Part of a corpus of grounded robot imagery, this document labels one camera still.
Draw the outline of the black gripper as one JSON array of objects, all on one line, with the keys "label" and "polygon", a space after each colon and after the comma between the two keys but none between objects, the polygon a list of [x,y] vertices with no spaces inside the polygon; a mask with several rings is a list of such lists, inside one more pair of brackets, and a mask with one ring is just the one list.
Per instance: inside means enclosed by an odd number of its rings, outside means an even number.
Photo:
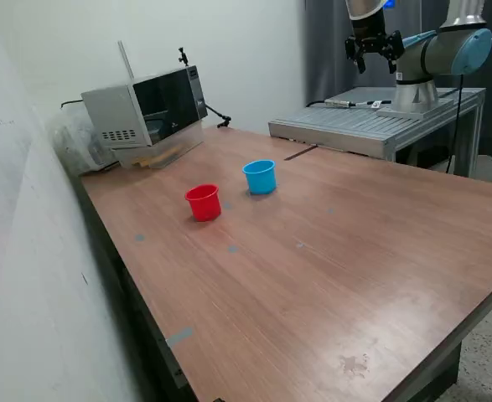
[{"label": "black gripper", "polygon": [[387,60],[390,72],[396,71],[396,61],[404,52],[404,44],[399,30],[386,34],[385,18],[382,10],[369,17],[351,21],[353,36],[344,43],[347,59],[353,61],[360,74],[365,72],[364,53],[380,53]]}]

